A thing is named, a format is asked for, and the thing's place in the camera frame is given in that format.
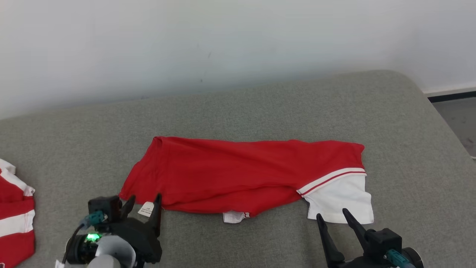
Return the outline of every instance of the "white wall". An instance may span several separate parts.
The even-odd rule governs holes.
[[[476,86],[474,0],[0,0],[0,118],[391,69]]]

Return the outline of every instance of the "red and white garment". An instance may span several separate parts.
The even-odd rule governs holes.
[[[305,198],[309,219],[346,223],[346,207],[373,222],[361,153],[340,141],[229,142],[155,137],[132,168],[119,196],[138,203],[162,194],[165,209],[223,213],[228,223]]]
[[[0,168],[0,267],[10,268],[35,252],[35,189],[15,176],[12,164],[0,159]]]

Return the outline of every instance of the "red fabric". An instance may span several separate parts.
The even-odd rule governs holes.
[[[229,142],[155,137],[119,196],[138,203],[162,194],[165,209],[249,212],[301,198],[301,187],[343,168],[363,168],[364,146],[340,141]]]
[[[15,184],[7,181],[4,176],[10,180],[21,182],[14,174],[10,173],[7,166],[8,162],[0,159],[0,220],[8,221],[9,218],[25,214],[35,208],[33,196],[24,196],[23,190]],[[28,225],[25,216],[25,228]],[[35,252],[35,233],[33,230],[26,233],[14,233],[0,237],[0,264],[10,268],[18,265],[29,258]]]

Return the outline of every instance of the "green led indicator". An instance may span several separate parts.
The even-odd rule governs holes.
[[[99,240],[99,238],[101,238],[101,236],[98,234],[88,234],[88,236],[86,236],[86,240],[91,242],[96,242]]]

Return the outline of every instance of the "gray table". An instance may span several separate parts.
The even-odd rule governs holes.
[[[20,267],[52,267],[87,201],[117,194],[156,135],[362,143],[375,212],[366,227],[394,230],[427,267],[476,266],[476,166],[414,83],[372,71],[0,121],[0,158],[37,190],[36,254]],[[324,267],[306,214],[304,200],[236,225],[165,211],[161,267]],[[329,231],[347,258],[362,253],[349,227]]]

